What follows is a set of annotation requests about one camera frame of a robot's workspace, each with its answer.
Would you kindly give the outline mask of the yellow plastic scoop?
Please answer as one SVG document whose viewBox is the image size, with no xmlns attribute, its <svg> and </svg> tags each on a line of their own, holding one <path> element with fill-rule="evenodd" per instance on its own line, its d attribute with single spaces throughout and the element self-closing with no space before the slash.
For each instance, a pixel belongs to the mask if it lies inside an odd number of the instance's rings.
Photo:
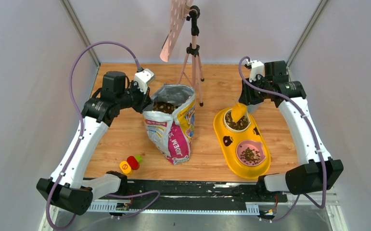
<svg viewBox="0 0 371 231">
<path fill-rule="evenodd" d="M 231 118 L 233 122 L 238 122 L 247 115 L 247 106 L 243 103 L 236 103 L 231 109 Z"/>
</svg>

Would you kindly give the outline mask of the pet food bag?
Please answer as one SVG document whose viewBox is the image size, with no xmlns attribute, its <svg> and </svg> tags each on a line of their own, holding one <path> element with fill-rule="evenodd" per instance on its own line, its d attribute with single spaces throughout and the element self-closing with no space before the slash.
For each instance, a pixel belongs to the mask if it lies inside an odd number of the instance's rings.
<svg viewBox="0 0 371 231">
<path fill-rule="evenodd" d="M 189 161 L 195 121 L 195 91 L 182 84 L 164 84 L 143 110 L 148 138 L 173 165 Z"/>
</svg>

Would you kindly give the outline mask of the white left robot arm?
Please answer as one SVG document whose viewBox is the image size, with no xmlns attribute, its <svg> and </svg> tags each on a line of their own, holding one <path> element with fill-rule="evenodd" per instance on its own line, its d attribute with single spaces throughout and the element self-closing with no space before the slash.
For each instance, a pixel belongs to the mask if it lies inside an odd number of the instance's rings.
<svg viewBox="0 0 371 231">
<path fill-rule="evenodd" d="M 154 79 L 149 69 L 137 72 L 132 81 L 119 71 L 103 76 L 102 86 L 84 104 L 80 114 L 83 121 L 59 166 L 48 179 L 40 178 L 37 183 L 37 190 L 50 205 L 80 216 L 92 201 L 103 196 L 127 196 L 129 187 L 124 174 L 108 171 L 91 180 L 85 180 L 84 174 L 99 141 L 120 111 L 132 108 L 142 113 L 151 104 L 149 85 Z"/>
</svg>

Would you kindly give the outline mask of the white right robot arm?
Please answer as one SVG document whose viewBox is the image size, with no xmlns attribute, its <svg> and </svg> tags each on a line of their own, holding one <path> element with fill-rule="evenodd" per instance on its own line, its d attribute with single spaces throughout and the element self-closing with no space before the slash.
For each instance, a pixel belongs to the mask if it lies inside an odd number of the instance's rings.
<svg viewBox="0 0 371 231">
<path fill-rule="evenodd" d="M 264 100 L 271 100 L 288 125 L 298 160 L 298 166 L 285 173 L 260 176 L 257 197 L 268 201 L 275 192 L 299 195 L 330 190 L 344 166 L 324 146 L 312 121 L 303 85 L 289 80 L 284 61 L 262 63 L 245 56 L 238 64 L 239 72 L 242 67 L 250 74 L 242 77 L 239 102 L 251 113 Z"/>
</svg>

